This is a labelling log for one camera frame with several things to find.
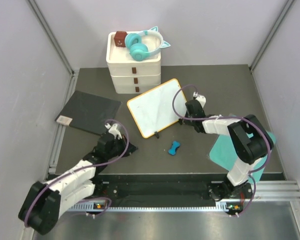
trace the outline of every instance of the white wall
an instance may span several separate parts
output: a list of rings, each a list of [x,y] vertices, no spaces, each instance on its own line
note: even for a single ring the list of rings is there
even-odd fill
[[[159,26],[162,65],[251,64],[286,0],[36,0],[72,68],[106,67],[107,37]]]
[[[0,240],[19,239],[18,213],[47,170],[69,80],[26,1],[0,1]]]
[[[287,176],[300,186],[300,0],[295,1],[254,77]]]

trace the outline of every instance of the gray floor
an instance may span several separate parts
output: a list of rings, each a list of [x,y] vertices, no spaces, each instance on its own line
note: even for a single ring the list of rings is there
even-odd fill
[[[162,82],[172,78],[182,86],[195,84],[200,94],[205,95],[207,114],[246,116],[254,114],[267,128],[268,124],[247,65],[218,66],[163,66]],[[189,126],[178,123],[154,136],[144,139],[128,108],[127,101],[135,94],[117,94],[107,68],[84,68],[79,72],[76,90],[122,101],[116,115],[129,131],[130,141],[139,150],[129,157],[109,165],[102,173],[113,174],[164,174],[164,173],[225,173],[226,171],[209,159],[209,152],[217,139],[216,135],[197,133]],[[193,90],[186,90],[190,99]],[[98,136],[75,128],[65,131],[56,173],[73,167],[97,144]],[[181,147],[175,156],[168,154],[172,141]],[[283,172],[277,151],[274,150],[265,169],[267,173]]]
[[[224,212],[66,213],[33,240],[300,240],[289,202],[254,202],[240,218]]]

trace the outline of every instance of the brown cube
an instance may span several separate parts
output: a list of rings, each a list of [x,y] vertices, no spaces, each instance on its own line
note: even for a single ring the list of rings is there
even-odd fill
[[[125,48],[125,38],[128,35],[126,31],[117,31],[114,35],[114,44],[117,47]]]

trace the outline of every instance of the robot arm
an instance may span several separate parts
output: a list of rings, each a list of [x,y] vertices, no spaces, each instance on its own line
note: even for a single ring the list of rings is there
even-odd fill
[[[234,195],[248,181],[249,172],[253,170],[260,160],[267,154],[267,146],[264,139],[258,131],[240,119],[218,119],[217,115],[206,115],[204,106],[206,98],[197,92],[193,94],[193,99],[186,102],[186,118],[207,118],[207,120],[179,120],[180,123],[191,125],[198,133],[218,134],[230,136],[236,154],[237,160],[233,168],[226,175],[226,179],[221,185],[221,189],[216,189],[214,194],[219,199]],[[267,131],[261,125],[254,115],[248,115],[245,119],[255,124],[265,135],[270,148],[274,143]]]
[[[104,164],[113,157],[121,155],[127,144],[126,138],[121,135],[120,126],[117,123],[113,125],[106,124],[105,127],[107,131],[101,135],[93,150],[85,155],[73,168],[58,176],[57,178],[60,180],[51,185],[38,199],[29,215],[28,226],[44,235],[51,231],[64,212],[94,193],[95,184],[90,179],[103,171],[107,165],[100,167],[93,167],[92,165]],[[137,149],[129,142],[123,157],[129,156]],[[18,214],[20,220],[25,221],[26,214],[35,198],[47,185],[55,180],[37,181],[31,186]]]

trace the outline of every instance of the white drawer unit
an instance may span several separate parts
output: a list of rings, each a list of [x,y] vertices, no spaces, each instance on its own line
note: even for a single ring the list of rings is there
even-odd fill
[[[146,91],[149,91],[160,84],[157,85],[139,85],[139,86],[134,86],[134,85],[120,85],[120,86],[114,86],[115,91],[117,94],[141,94],[145,93]]]
[[[149,76],[111,76],[115,86],[159,85],[161,74]]]
[[[118,94],[141,94],[161,84],[161,53],[143,61],[134,60],[126,47],[115,45],[115,32],[108,35],[106,62]],[[160,46],[152,35],[142,37],[149,51]]]

